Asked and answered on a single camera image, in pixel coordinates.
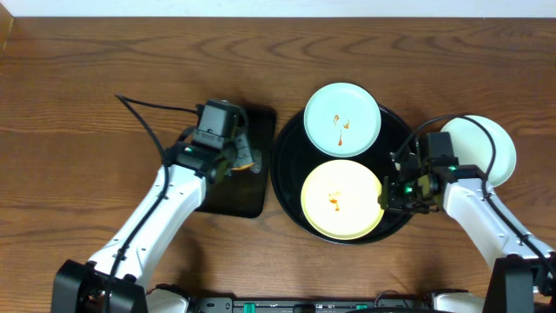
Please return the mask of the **orange green sponge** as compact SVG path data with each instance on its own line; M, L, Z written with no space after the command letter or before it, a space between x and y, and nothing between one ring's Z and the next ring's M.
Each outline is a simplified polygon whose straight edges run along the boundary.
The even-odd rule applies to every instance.
M254 162L252 163L245 163L245 164L241 164L241 165L234 165L231 170L234 171L238 171L238 170L247 170L250 169L251 167L253 167L255 165Z

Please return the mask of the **yellow plate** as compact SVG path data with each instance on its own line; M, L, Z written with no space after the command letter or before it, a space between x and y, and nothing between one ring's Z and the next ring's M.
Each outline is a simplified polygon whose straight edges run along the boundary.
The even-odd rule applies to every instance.
M333 160L313 169L301 187L303 215L320 234L342 241L374 230L385 210L378 198L382 185L366 166Z

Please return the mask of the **green plate with smeared streaks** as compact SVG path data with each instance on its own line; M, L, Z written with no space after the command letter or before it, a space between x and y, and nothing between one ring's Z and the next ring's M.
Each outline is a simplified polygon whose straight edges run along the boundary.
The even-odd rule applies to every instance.
M517 163L517 152L512 138L496 122L475 115L469 118L485 128L493 139L496 156L488 174L488 182L493 187L502 185L513 174ZM441 129L450 134L453 152L460 165L477 165L484 173L492 159L492 145L486 133L475 123L455 118Z

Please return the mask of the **green plate with three streaks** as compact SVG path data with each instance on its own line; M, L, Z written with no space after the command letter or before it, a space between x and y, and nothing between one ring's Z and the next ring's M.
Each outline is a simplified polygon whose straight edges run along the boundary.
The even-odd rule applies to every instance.
M381 131L381 112L372 95L353 83L331 83L308 100L303 125L319 151L339 158L368 150Z

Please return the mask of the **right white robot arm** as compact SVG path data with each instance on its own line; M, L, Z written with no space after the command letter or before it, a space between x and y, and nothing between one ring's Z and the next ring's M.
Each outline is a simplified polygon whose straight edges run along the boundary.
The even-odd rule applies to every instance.
M501 202L486 174L452 154L409 154L394 162L378 202L388 212L443 211L467 233L491 268L485 312L553 312L534 295L555 297L555 250L534 236Z

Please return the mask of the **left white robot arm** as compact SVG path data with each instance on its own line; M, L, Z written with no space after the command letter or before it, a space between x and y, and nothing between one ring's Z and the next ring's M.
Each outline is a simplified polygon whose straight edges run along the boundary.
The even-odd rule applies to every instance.
M87 263L66 261L56 273L53 312L185 312L187 297L148 293L157 264L209 187L253 163L248 132L228 136L188 130L162 154L149 192L114 237Z

